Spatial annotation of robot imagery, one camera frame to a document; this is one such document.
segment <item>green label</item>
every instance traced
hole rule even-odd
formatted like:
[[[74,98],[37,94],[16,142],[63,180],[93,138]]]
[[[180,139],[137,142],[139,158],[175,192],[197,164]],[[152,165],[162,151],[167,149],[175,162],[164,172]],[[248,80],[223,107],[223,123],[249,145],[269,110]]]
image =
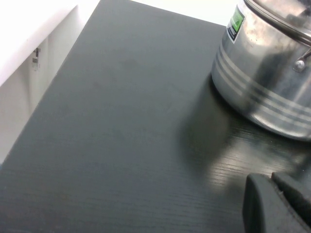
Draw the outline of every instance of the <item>green label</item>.
[[[239,8],[237,7],[227,27],[228,35],[233,43],[235,42],[238,36],[238,33],[241,29],[244,19],[245,16],[241,13]]]

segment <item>black object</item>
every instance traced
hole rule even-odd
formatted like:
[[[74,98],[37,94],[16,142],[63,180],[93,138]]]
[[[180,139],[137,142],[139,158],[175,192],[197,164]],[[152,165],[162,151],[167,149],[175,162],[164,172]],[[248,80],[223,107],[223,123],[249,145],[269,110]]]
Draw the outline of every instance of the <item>black object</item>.
[[[284,173],[250,174],[243,219],[246,233],[310,233],[311,191]]]

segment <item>silver pot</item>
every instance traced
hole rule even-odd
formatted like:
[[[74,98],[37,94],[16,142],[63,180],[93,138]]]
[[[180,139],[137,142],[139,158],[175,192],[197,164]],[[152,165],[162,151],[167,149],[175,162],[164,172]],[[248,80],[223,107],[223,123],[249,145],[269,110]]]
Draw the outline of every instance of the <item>silver pot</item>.
[[[241,0],[212,68],[216,88],[236,110],[268,130],[305,141],[311,140],[307,2]]]

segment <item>stainless steel pot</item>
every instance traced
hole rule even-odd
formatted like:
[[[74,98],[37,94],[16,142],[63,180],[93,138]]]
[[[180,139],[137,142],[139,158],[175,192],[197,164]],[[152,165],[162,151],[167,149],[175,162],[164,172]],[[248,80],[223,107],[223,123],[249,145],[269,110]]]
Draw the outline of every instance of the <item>stainless steel pot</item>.
[[[247,118],[311,140],[309,0],[241,0],[214,60],[212,78]]]

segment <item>sticker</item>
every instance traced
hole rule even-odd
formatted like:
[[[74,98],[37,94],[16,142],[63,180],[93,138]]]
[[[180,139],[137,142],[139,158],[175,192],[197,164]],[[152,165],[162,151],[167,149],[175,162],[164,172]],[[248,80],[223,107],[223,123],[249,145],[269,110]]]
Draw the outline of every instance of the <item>sticker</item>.
[[[238,37],[239,31],[241,29],[242,23],[244,22],[245,16],[242,14],[242,12],[237,7],[235,9],[234,15],[232,16],[228,26],[227,26],[227,33],[230,38],[230,40],[235,42],[235,40]]]
[[[32,68],[34,71],[38,71],[40,68],[40,63],[39,63],[39,53],[41,52],[41,49],[36,48],[34,52],[32,53]]]

